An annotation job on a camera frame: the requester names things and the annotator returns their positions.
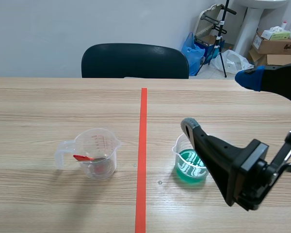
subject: sink pedestal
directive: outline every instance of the sink pedestal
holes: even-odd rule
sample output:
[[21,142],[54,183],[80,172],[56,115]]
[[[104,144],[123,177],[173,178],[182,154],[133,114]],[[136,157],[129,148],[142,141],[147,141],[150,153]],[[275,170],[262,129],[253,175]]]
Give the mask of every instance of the sink pedestal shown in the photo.
[[264,9],[255,9],[248,7],[247,15],[242,23],[242,28],[238,34],[234,51],[243,57],[246,57],[253,38],[256,34],[262,13]]

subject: clear plastic cup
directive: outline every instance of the clear plastic cup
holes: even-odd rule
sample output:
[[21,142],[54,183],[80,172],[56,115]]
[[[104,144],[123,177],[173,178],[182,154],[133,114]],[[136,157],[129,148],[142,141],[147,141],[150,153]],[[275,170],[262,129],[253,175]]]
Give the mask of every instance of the clear plastic cup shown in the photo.
[[207,168],[185,134],[180,135],[172,151],[176,156],[175,170],[181,179],[195,183],[207,177]]
[[81,133],[74,140],[63,141],[55,152],[58,169],[64,167],[64,155],[83,155],[94,158],[93,161],[79,162],[86,176],[100,180],[111,176],[116,169],[116,150],[121,142],[105,129],[91,129]]

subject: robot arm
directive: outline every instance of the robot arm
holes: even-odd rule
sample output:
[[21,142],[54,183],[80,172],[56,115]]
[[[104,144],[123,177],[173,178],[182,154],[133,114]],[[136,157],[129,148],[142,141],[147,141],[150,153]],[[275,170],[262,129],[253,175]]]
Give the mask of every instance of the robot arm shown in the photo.
[[[291,64],[258,67],[239,72],[235,80],[245,88],[268,91],[291,100]],[[235,202],[245,210],[256,210],[284,171],[291,172],[291,131],[271,163],[265,161],[268,145],[254,139],[237,148],[208,135],[196,120],[184,119],[183,132],[203,160],[229,206]]]

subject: white plastic bag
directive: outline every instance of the white plastic bag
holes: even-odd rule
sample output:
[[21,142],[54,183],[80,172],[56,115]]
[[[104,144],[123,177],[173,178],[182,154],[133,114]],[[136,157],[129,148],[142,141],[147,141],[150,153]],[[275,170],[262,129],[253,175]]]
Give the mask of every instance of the white plastic bag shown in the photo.
[[[222,53],[222,58],[225,71],[228,73],[237,74],[241,70],[254,67],[254,65],[250,64],[247,59],[232,50],[227,50]],[[211,60],[210,67],[223,71],[220,55]]]

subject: table surface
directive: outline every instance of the table surface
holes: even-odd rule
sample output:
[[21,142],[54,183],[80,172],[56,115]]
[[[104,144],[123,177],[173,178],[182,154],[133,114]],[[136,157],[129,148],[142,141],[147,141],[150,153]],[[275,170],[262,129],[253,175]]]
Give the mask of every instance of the table surface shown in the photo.
[[[171,147],[193,117],[209,134],[245,147],[270,146],[291,129],[291,102],[226,80],[0,78],[0,233],[133,233],[141,88],[148,88],[148,233],[291,233],[291,174],[257,211],[228,207],[209,175],[203,187],[173,173]],[[123,142],[114,175],[85,177],[59,142],[105,128]]]

